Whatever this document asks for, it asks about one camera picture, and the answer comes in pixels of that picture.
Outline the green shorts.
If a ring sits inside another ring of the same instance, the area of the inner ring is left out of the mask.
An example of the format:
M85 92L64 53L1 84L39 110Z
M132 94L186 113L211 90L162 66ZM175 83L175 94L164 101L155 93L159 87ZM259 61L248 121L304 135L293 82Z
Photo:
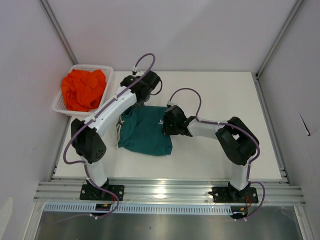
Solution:
M128 151L162 157L169 156L173 144L169 135L163 134L166 107L130 107L118 118L117 147Z

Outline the orange shorts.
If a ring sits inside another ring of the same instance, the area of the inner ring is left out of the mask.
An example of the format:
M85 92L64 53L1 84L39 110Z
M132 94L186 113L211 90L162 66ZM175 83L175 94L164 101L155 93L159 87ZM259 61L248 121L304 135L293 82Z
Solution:
M61 83L61 93L67 110L88 112L99 107L107 83L102 70L73 69Z

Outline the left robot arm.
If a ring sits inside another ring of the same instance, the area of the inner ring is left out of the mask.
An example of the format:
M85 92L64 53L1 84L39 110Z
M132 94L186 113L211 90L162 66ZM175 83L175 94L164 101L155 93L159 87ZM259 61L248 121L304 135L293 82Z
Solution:
M70 142L85 165L87 177L95 183L90 192L97 200L105 199L109 193L105 185L108 177L102 163L107 147L102 137L125 110L147 102L152 91L161 83L161 78L153 71L141 76L128 75L102 107L84 120L76 118L72 121Z

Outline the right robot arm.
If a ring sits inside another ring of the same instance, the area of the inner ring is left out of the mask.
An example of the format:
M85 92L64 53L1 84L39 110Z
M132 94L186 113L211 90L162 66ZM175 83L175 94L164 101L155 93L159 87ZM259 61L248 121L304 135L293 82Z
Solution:
M186 117L176 104L169 103L163 117L165 135L204 137L217 140L226 157L231 161L231 179L228 196L234 202L246 197L250 188L251 164L260 155L258 138L238 117L228 121L209 121L197 116Z

